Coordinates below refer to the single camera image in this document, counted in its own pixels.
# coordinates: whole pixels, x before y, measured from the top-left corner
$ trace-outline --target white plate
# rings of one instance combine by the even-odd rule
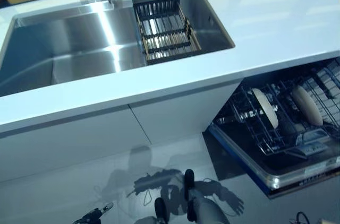
[[[273,111],[273,108],[271,104],[268,101],[268,98],[266,95],[260,91],[259,89],[251,89],[256,97],[256,99],[259,101],[263,111],[265,112],[266,116],[268,117],[271,125],[273,128],[277,128],[278,126],[278,119],[276,116],[276,113]]]
[[[310,124],[314,126],[323,125],[324,121],[322,120],[322,116],[317,105],[304,88],[299,85],[296,86],[292,91],[292,98],[296,106],[304,114]]]

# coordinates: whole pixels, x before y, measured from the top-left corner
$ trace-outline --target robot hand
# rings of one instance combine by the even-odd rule
[[[76,220],[73,224],[100,224],[100,217],[113,207],[113,203],[108,203],[101,210],[98,208],[85,214],[81,219]]]

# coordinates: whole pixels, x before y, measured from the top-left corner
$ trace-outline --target white cabinet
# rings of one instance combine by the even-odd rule
[[[130,104],[152,143],[204,131],[242,80]]]
[[[0,182],[150,144],[128,106],[0,138]]]

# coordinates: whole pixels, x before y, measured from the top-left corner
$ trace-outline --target black metal rack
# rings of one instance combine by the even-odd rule
[[[180,0],[132,0],[148,64],[192,56],[201,49]]]
[[[323,126],[313,126],[307,122],[295,105],[291,92],[302,86],[316,103]],[[314,76],[298,76],[294,79],[279,80],[259,88],[268,98],[279,124],[271,126],[260,103],[258,103],[249,85],[244,83],[230,97],[226,105],[215,118],[217,124],[238,121],[244,123],[252,138],[265,155],[289,150],[299,144],[305,144],[307,135],[314,135],[340,140],[340,58],[325,67],[314,71]],[[302,131],[296,129],[299,123]],[[291,131],[287,134],[283,127]]]

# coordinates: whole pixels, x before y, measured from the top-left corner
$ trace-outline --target white countertop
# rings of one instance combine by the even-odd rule
[[[14,15],[84,1],[0,9],[0,46]],[[235,48],[1,97],[0,132],[340,55],[339,0],[208,1]]]

